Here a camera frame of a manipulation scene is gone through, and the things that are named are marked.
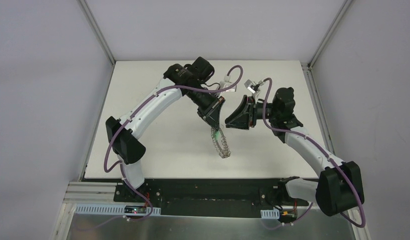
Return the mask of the aluminium frame rail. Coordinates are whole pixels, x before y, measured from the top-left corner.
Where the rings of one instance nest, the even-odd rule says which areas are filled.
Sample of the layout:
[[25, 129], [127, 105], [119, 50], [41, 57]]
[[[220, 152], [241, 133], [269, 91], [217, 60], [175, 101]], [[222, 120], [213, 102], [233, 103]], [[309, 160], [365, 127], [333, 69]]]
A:
[[100, 29], [100, 26], [94, 16], [93, 11], [91, 10], [88, 1], [86, 0], [77, 0], [78, 5], [81, 8], [81, 11], [83, 12], [87, 23], [89, 24], [90, 28], [92, 29], [93, 34], [95, 35], [100, 47], [102, 48], [106, 58], [108, 59], [109, 63], [111, 66], [115, 66], [116, 64], [116, 59], [111, 51], [111, 48], [109, 47], [109, 44], [107, 43], [105, 36], [103, 32]]

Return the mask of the metal disc with key rings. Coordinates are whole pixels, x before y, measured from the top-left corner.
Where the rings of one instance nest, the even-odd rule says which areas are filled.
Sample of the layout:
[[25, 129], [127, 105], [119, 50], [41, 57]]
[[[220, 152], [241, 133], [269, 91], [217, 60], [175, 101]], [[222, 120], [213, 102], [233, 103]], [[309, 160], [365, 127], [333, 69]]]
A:
[[[218, 139], [214, 139], [214, 133], [216, 131], [220, 131], [220, 137]], [[224, 135], [221, 128], [219, 128], [218, 130], [216, 130], [215, 128], [211, 128], [211, 140], [220, 158], [226, 159], [231, 156], [231, 151], [228, 146], [227, 138]]]

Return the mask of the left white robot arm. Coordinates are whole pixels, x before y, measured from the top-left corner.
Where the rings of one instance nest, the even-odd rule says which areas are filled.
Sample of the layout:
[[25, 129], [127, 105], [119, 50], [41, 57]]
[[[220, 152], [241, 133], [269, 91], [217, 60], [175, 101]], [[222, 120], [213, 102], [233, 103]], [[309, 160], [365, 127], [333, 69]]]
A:
[[198, 106], [198, 116], [212, 130], [218, 131], [225, 100], [202, 87], [214, 71], [214, 67], [202, 57], [184, 66], [176, 63], [168, 68], [155, 89], [134, 110], [120, 118], [111, 116], [106, 120], [109, 146], [105, 156], [109, 157], [111, 152], [117, 155], [123, 181], [129, 185], [126, 195], [133, 202], [140, 202], [145, 197], [142, 186], [145, 177], [140, 160], [146, 153], [146, 147], [139, 139], [171, 104], [183, 96], [189, 97]]

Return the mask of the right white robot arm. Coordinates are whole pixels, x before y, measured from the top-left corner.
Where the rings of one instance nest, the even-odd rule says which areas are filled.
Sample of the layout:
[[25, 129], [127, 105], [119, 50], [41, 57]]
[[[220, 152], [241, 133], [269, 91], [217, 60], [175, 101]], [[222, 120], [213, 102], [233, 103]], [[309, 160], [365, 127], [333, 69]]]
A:
[[318, 144], [294, 115], [294, 89], [278, 89], [271, 103], [245, 95], [236, 110], [225, 119], [227, 128], [249, 130], [258, 120], [270, 126], [279, 140], [295, 150], [317, 174], [318, 181], [292, 176], [278, 183], [276, 200], [289, 205], [295, 199], [316, 203], [331, 217], [353, 208], [363, 210], [365, 202], [360, 167], [346, 162]]

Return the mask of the left controller board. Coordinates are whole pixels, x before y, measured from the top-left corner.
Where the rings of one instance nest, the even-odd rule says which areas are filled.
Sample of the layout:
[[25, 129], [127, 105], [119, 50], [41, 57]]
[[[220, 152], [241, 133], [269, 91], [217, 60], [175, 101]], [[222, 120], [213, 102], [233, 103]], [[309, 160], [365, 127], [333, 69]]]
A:
[[127, 216], [144, 216], [148, 214], [148, 209], [140, 205], [126, 205], [124, 207], [124, 214]]

